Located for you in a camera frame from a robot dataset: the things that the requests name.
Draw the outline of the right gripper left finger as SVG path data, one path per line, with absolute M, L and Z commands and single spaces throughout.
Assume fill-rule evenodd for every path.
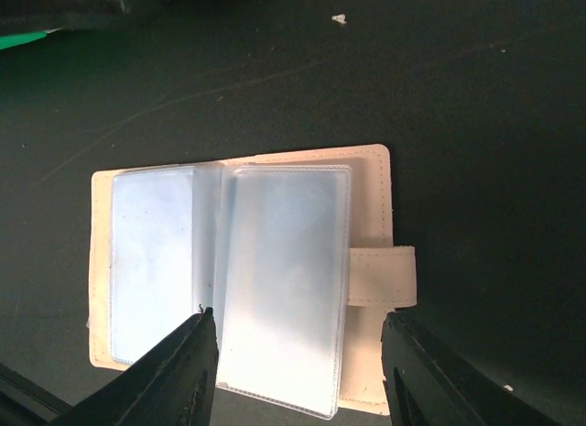
M 189 317 L 56 425 L 208 425 L 219 350 L 211 308 Z

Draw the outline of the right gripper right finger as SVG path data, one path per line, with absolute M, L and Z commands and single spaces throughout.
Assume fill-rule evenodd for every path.
M 393 425 L 555 425 L 420 324 L 389 312 L 382 366 Z

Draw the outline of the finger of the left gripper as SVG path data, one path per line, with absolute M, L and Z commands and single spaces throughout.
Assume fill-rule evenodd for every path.
M 1 29 L 131 27 L 159 14 L 168 0 L 1 0 Z

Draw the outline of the tan leather card holder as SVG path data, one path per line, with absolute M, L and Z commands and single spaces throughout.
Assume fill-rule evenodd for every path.
M 92 175 L 89 357 L 124 370 L 212 308 L 219 388 L 323 419 L 389 412 L 386 315 L 416 304 L 375 144 Z

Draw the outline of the green bin middle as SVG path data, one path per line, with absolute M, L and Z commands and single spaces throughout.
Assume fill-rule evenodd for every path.
M 0 50 L 11 49 L 20 45 L 43 39 L 47 36 L 46 31 L 28 32 L 0 37 Z

